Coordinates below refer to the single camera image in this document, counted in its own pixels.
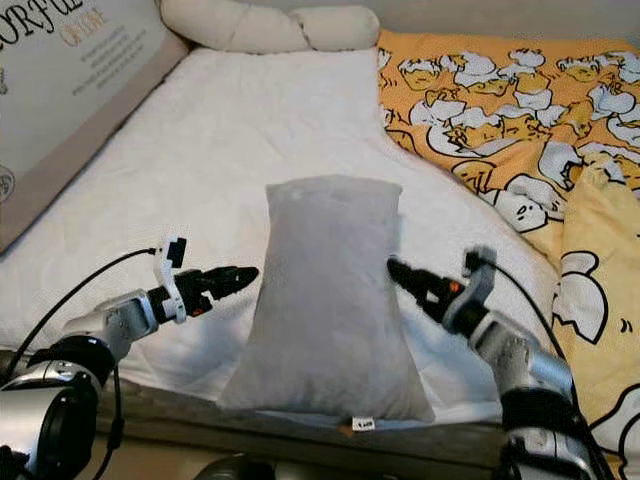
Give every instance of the white tag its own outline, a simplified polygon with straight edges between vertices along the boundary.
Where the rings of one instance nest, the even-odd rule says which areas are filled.
[[[351,430],[354,432],[370,432],[376,429],[376,422],[372,417],[353,417],[351,420]]]

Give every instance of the cartoon print blanket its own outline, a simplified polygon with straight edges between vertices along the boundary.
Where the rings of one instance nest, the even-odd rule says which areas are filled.
[[[383,31],[381,113],[561,275],[553,329],[620,478],[640,478],[640,55],[619,41]]]

